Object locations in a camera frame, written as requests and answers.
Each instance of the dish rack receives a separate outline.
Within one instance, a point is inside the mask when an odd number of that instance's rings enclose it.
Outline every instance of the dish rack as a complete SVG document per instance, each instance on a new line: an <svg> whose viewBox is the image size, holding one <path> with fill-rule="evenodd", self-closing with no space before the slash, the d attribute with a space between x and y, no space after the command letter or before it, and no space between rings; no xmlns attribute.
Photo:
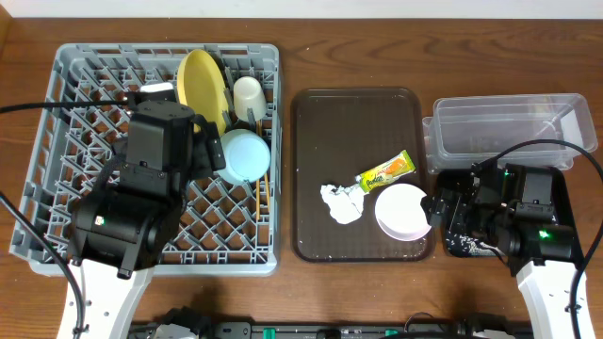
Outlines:
<svg viewBox="0 0 603 339"><path fill-rule="evenodd" d="M65 44L57 50L46 102L122 100L143 85L176 86L180 61L203 49L218 63L230 90L240 76L263 87L268 113L262 137L271 151L270 202L266 182L232 186L218 175L192 182L179 234L159 257L156 276L265 276L277 267L281 201L281 79L279 51L273 45L158 43ZM43 109L19 206L32 224L67 259L73 205L91 190L110 156L110 143L127 136L129 116L115 106ZM113 175L110 183L119 181ZM255 211L255 190L260 211ZM259 222L255 213L260 214ZM10 253L34 272L60 275L60 269L17 222Z"/></svg>

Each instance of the green connector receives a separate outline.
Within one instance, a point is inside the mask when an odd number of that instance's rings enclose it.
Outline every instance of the green connector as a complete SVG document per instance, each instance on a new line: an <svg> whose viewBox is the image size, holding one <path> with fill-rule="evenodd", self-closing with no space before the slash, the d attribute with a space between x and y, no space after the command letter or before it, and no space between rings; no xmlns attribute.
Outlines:
<svg viewBox="0 0 603 339"><path fill-rule="evenodd" d="M276 330L264 329L264 339L276 339Z"/></svg>

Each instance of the clear plastic container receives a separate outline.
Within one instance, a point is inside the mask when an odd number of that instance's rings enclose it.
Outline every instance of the clear plastic container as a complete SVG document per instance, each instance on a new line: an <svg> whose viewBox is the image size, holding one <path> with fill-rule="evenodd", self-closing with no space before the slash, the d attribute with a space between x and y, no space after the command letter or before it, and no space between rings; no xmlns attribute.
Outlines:
<svg viewBox="0 0 603 339"><path fill-rule="evenodd" d="M553 138L588 152L597 147L593 118L579 94L439 99L423 119L428 169L468 169L523 141ZM530 145L500 159L527 166L571 169L579 153L561 145Z"/></svg>

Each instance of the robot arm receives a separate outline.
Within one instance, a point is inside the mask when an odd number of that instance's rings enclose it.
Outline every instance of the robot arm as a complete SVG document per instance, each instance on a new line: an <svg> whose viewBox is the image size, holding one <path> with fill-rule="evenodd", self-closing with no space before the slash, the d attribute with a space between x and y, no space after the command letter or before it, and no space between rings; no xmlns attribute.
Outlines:
<svg viewBox="0 0 603 339"><path fill-rule="evenodd" d="M572 319L567 309L569 291L576 275L572 263L545 261L544 266L527 263L517 273L517 285L530 313L535 339L573 338ZM586 276L578 287L580 334L584 339L595 339L586 299Z"/></svg>
<svg viewBox="0 0 603 339"><path fill-rule="evenodd" d="M131 106L128 139L112 145L92 191L73 209L68 254L85 301L80 338L126 338L159 254L177 234L188 183L225 167L215 123L171 101L173 90L145 98ZM118 184L107 185L117 170ZM58 338L73 338L76 319L69 288Z"/></svg>
<svg viewBox="0 0 603 339"><path fill-rule="evenodd" d="M92 260L82 265L69 265L86 302L86 326L82 339L125 339L140 298L151 283L154 268L136 270L130 279L118 278L114 266ZM73 324L77 319L75 296L68 286L63 319L58 339L73 338Z"/></svg>
<svg viewBox="0 0 603 339"><path fill-rule="evenodd" d="M502 251L534 337L573 338L570 291L584 257L562 174L508 164L442 172L437 186L436 196L423 202L430 224ZM582 338L595 338L585 280L578 289L579 328Z"/></svg>

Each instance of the plastic tray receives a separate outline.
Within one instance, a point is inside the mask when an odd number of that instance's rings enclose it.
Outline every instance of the plastic tray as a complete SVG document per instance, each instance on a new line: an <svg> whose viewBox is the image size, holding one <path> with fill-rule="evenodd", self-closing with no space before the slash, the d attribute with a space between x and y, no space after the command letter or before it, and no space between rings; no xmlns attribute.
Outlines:
<svg viewBox="0 0 603 339"><path fill-rule="evenodd" d="M291 106L295 122L293 250L309 262L419 261L434 249L433 231L398 241L375 219L386 186L365 196L362 216L338 224L320 186L351 186L354 176L406 150L416 166L399 183L427 191L421 108L408 89L309 89Z"/></svg>

